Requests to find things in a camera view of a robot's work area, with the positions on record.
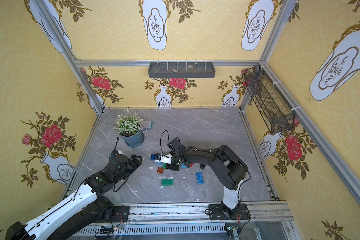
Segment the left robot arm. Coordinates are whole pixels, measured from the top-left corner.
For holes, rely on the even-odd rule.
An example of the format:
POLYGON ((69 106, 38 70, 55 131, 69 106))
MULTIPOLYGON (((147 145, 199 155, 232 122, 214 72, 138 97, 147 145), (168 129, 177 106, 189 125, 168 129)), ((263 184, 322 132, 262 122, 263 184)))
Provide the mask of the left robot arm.
POLYGON ((25 224, 16 222, 7 240, 66 240, 82 228, 97 222, 124 221, 105 193, 120 181, 127 181, 142 164, 141 156, 115 154, 103 170, 87 177, 76 191, 39 217, 25 224))

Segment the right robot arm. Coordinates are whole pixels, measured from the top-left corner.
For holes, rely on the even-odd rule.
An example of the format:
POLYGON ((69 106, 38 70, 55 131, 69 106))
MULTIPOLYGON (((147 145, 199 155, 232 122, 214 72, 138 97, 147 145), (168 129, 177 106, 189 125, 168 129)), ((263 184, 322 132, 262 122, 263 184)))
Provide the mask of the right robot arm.
POLYGON ((227 145, 214 149, 185 147, 179 138, 168 143, 171 161, 176 164, 208 166, 224 187, 222 204, 229 210, 238 207, 240 189, 245 178, 250 175, 248 166, 227 145))

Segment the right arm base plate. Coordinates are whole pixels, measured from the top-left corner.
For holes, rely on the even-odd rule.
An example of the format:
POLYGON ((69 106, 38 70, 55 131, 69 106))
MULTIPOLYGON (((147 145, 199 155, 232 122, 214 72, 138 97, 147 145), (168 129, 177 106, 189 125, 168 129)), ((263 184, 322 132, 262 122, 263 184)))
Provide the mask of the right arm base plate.
POLYGON ((239 203, 233 210, 225 206, 223 203, 210 204, 208 207, 208 215, 210 220, 249 220, 250 212, 246 204, 239 203))

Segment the brown lego brick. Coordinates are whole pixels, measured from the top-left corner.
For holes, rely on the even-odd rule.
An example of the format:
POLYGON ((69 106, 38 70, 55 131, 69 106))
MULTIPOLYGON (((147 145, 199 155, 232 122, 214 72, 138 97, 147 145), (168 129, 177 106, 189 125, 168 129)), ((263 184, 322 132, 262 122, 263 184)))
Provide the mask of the brown lego brick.
POLYGON ((157 173, 162 175, 164 173, 164 168, 159 167, 157 173))

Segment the long green lego brick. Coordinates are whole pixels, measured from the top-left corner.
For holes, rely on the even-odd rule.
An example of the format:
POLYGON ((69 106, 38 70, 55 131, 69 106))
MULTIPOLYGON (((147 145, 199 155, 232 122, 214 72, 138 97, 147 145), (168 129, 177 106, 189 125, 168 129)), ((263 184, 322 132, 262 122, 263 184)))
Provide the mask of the long green lego brick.
POLYGON ((162 186, 173 186, 174 185, 174 180, 173 179, 162 179, 161 182, 162 186))

